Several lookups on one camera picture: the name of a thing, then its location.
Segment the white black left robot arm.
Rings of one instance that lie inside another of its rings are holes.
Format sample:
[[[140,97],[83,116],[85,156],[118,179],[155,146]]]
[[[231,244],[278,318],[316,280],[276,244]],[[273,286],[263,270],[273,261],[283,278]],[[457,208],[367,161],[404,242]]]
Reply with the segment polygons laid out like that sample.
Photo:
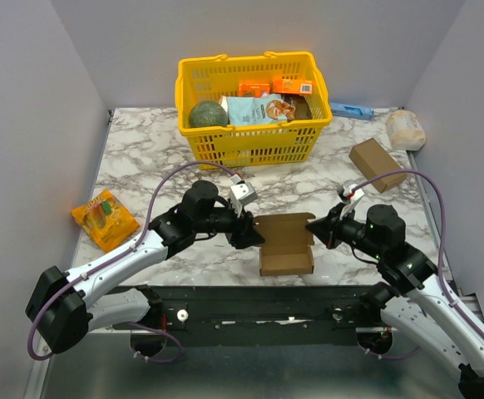
[[[161,264],[197,241],[224,234],[235,249],[264,243],[245,206],[257,199],[254,187],[234,175],[230,197],[220,197],[218,188],[197,180],[176,204],[155,217],[129,242],[102,257],[67,272],[52,266],[39,277],[26,315],[29,355],[40,359],[33,338],[40,335],[53,354],[67,351],[88,332],[121,323],[152,328],[161,315],[161,300],[149,288],[131,288],[113,293],[113,288],[145,268]]]

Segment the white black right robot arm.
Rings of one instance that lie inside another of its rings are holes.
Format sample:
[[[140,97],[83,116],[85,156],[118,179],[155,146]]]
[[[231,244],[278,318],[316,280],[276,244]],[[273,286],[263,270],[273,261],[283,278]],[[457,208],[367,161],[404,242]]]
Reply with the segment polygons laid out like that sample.
[[[396,328],[458,380],[465,398],[484,398],[484,324],[406,242],[405,222],[391,205],[370,207],[364,223],[343,215],[345,207],[336,205],[305,228],[330,249],[346,244],[376,259],[383,281],[358,305],[360,319]]]

